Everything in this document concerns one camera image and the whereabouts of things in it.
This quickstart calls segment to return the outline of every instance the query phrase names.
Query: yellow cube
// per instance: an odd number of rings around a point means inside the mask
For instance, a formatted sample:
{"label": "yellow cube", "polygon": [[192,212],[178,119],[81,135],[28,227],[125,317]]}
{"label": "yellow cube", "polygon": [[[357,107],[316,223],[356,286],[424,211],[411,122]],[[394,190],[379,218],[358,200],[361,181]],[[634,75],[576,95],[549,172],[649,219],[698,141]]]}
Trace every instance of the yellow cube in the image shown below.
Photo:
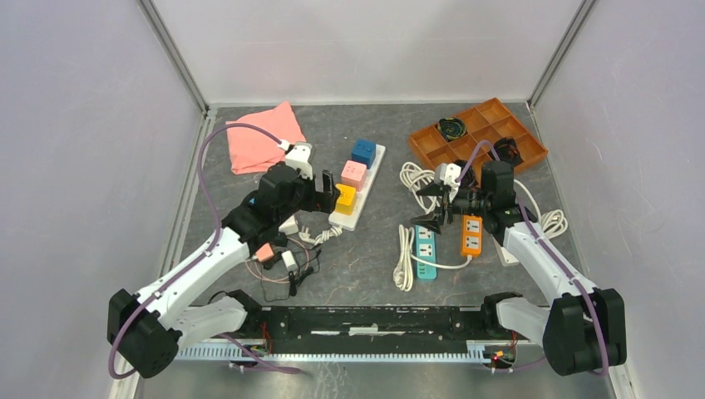
{"label": "yellow cube", "polygon": [[357,190],[349,185],[335,185],[340,190],[340,197],[335,203],[335,211],[339,214],[353,214],[355,201],[357,201]]}

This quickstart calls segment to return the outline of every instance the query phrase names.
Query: blue cube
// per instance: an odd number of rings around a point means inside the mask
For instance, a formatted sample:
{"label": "blue cube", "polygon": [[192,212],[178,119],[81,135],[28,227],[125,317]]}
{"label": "blue cube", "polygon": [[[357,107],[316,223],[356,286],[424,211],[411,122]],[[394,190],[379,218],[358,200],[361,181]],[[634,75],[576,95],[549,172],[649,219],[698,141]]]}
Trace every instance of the blue cube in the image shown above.
{"label": "blue cube", "polygon": [[370,140],[357,139],[355,147],[352,149],[351,160],[365,164],[368,169],[372,168],[374,156],[377,153],[377,145]]}

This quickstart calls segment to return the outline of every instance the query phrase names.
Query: robotic arm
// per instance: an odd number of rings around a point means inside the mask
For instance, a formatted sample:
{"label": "robotic arm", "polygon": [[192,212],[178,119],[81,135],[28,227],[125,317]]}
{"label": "robotic arm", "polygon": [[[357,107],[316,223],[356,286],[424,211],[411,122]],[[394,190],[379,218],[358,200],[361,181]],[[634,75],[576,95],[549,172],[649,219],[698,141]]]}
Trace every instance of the robotic arm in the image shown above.
{"label": "robotic arm", "polygon": [[[249,259],[262,245],[278,240],[285,243],[286,237],[279,234],[279,226],[299,210],[333,212],[340,191],[327,170],[323,171],[323,191],[316,191],[312,158],[310,144],[290,146],[284,162],[269,168],[259,182],[259,189],[247,195],[223,219],[218,242],[210,251],[216,234],[168,274],[134,295],[125,289],[113,295],[108,310],[110,343],[116,340],[128,318],[143,307],[117,347],[143,377],[153,377],[164,370],[180,348],[220,333],[237,331],[247,313],[234,298],[187,308],[216,279]],[[184,273],[194,261],[197,263]],[[161,292],[163,284],[175,276],[178,279]]]}
{"label": "robotic arm", "polygon": [[583,276],[545,237],[536,217],[517,204],[514,168],[500,160],[486,162],[480,186],[472,176],[460,176],[459,165],[439,165],[434,181],[417,194],[441,197],[441,206],[412,222],[440,233],[453,214],[480,216],[485,230],[521,261],[551,303],[547,309],[516,293],[491,295],[482,306],[490,327],[517,331],[541,345],[561,376],[606,368],[603,357],[609,366],[626,362],[622,297]]}

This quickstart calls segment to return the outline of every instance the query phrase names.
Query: pink block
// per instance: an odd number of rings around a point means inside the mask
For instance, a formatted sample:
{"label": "pink block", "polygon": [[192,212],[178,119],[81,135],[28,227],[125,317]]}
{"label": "pink block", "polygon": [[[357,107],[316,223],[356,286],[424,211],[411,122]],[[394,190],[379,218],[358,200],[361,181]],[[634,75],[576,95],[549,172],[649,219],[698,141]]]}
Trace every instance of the pink block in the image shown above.
{"label": "pink block", "polygon": [[340,174],[340,180],[344,185],[355,187],[357,191],[362,190],[367,176],[367,167],[365,164],[349,160],[346,162],[343,172]]}

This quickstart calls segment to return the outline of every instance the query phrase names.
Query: pink towel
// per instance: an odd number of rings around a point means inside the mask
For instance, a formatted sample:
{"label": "pink towel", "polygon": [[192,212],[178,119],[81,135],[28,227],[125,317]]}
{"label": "pink towel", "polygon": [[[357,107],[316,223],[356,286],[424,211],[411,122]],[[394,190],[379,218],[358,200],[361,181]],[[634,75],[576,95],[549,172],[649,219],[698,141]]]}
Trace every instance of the pink towel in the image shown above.
{"label": "pink towel", "polygon": [[[283,102],[269,111],[245,115],[237,122],[261,127],[291,144],[306,141],[288,102]],[[230,162],[233,164],[231,170],[236,175],[265,172],[271,165],[284,159],[284,152],[277,148],[276,143],[266,135],[244,127],[228,129],[228,147]]]}

